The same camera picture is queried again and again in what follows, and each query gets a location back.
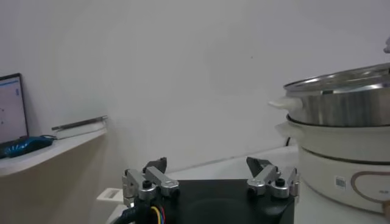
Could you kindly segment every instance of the metal bracket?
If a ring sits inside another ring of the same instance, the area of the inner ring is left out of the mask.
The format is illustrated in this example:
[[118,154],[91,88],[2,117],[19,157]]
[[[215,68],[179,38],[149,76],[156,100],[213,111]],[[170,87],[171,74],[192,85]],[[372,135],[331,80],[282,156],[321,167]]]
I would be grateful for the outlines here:
[[298,196],[299,182],[296,181],[297,169],[286,167],[280,177],[271,183],[271,195],[276,198],[288,198],[290,195]]
[[145,177],[147,180],[157,184],[161,189],[161,194],[165,197],[177,197],[180,194],[179,182],[168,178],[160,172],[156,167],[151,166],[146,168]]
[[267,165],[272,165],[272,163],[266,159],[252,157],[246,158],[246,164],[248,165],[253,177],[257,176]]
[[247,180],[248,193],[255,196],[264,195],[267,184],[277,179],[279,175],[276,166],[267,165],[256,177]]
[[152,200],[156,196],[156,185],[146,180],[135,169],[128,169],[122,177],[123,202],[126,206],[131,203],[133,197],[141,200]]

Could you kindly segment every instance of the white pot handle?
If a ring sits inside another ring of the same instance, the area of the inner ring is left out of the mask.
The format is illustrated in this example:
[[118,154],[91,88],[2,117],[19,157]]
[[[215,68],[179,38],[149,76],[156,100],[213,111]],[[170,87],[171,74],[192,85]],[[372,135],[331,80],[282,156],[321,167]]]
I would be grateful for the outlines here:
[[285,138],[291,137],[296,140],[301,140],[305,136],[303,130],[299,127],[290,125],[287,121],[276,125],[276,130]]
[[289,111],[303,108],[302,100],[295,97],[282,97],[277,100],[270,101],[268,104],[275,108]]

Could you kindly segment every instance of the laptop screen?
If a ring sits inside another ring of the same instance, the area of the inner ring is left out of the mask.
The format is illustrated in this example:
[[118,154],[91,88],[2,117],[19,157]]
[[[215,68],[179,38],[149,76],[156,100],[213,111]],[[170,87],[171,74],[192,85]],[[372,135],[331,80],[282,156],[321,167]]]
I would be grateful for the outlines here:
[[27,135],[21,76],[0,77],[0,144]]

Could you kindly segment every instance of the white table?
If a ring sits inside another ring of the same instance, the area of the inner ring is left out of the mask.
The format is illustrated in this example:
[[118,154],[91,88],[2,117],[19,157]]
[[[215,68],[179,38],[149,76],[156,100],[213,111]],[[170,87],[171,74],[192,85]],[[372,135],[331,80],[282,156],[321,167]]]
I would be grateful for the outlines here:
[[[267,152],[250,155],[252,157],[268,159],[273,164],[283,166],[297,166],[298,154],[296,147],[284,147]],[[169,173],[173,179],[237,179],[250,178],[250,171],[246,165],[246,157],[230,159],[206,166],[195,167],[180,172]],[[119,205],[115,208],[106,224],[111,223],[121,215],[126,207]],[[362,211],[342,205],[327,199],[312,191],[304,183],[301,184],[300,199],[296,207],[295,223],[298,224],[387,224],[378,214]]]

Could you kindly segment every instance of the colored wire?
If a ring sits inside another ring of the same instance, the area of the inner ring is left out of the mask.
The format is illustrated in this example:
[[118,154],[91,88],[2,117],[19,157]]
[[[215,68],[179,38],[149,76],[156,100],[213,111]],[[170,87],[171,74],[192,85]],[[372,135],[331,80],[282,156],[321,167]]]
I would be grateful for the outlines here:
[[161,217],[161,223],[164,224],[164,218],[163,218],[163,214],[160,212],[160,217]]
[[157,220],[158,220],[158,224],[161,224],[161,217],[160,217],[160,211],[158,210],[158,208],[156,206],[152,206],[151,209],[153,209],[156,214],[157,214]]
[[164,211],[164,208],[161,206],[160,210],[161,210],[161,213],[163,214],[164,223],[165,223],[165,211]]

